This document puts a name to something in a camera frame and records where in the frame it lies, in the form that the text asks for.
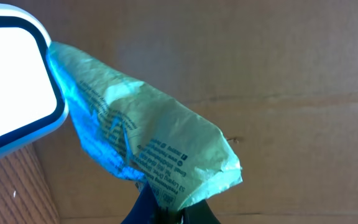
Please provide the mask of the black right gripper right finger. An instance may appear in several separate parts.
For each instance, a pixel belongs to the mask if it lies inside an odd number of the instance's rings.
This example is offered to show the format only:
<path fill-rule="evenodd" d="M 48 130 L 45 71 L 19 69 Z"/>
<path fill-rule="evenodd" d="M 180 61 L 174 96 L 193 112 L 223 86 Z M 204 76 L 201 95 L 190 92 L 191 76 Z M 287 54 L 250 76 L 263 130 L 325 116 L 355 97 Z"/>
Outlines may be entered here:
<path fill-rule="evenodd" d="M 220 224 L 206 200 L 182 210 L 182 224 Z"/>

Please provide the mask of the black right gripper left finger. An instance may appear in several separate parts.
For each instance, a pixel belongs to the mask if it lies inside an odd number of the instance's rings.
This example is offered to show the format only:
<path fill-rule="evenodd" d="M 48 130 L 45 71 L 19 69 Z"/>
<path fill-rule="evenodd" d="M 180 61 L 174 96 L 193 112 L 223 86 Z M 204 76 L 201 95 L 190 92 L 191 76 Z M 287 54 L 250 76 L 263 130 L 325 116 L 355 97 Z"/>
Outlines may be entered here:
<path fill-rule="evenodd" d="M 160 207 L 149 184 L 145 184 L 133 208 L 122 224 L 162 224 Z"/>

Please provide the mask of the teal snack packet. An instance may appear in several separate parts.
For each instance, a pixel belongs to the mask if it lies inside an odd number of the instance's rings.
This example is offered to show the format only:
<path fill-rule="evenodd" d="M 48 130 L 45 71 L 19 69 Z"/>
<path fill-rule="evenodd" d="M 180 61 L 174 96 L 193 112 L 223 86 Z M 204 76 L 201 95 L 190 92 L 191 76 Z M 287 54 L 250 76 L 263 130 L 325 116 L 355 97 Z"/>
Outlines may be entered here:
<path fill-rule="evenodd" d="M 112 175 L 147 183 L 179 211 L 242 182 L 222 131 L 173 97 L 54 42 L 48 61 L 85 152 Z"/>

